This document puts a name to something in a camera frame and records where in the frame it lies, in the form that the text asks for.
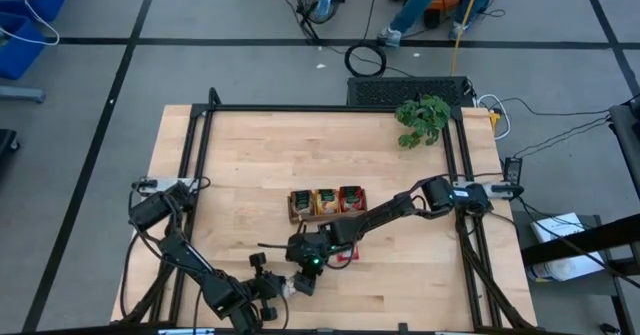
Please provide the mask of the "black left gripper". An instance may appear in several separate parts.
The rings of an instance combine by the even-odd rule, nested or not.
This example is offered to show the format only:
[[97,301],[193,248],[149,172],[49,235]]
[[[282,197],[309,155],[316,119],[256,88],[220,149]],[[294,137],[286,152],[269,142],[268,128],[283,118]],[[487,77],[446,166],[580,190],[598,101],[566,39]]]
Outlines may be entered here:
[[288,311],[288,293],[284,293],[284,288],[289,277],[265,270],[266,255],[263,252],[250,255],[249,262],[255,269],[255,275],[248,281],[248,286],[253,298],[260,301],[261,307],[258,310],[260,320],[274,321],[278,318],[278,312],[275,307],[269,305],[269,300],[280,298],[285,311]]

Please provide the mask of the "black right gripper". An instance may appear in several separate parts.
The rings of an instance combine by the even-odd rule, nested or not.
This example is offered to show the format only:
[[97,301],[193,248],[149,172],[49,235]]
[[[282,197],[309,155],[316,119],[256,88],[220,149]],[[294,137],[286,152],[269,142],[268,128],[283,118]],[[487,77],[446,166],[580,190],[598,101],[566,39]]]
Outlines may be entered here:
[[287,245],[257,243],[270,249],[286,249],[285,259],[296,263],[300,269],[294,275],[294,288],[307,296],[315,292],[316,280],[323,273],[331,250],[331,241],[326,231],[296,233]]

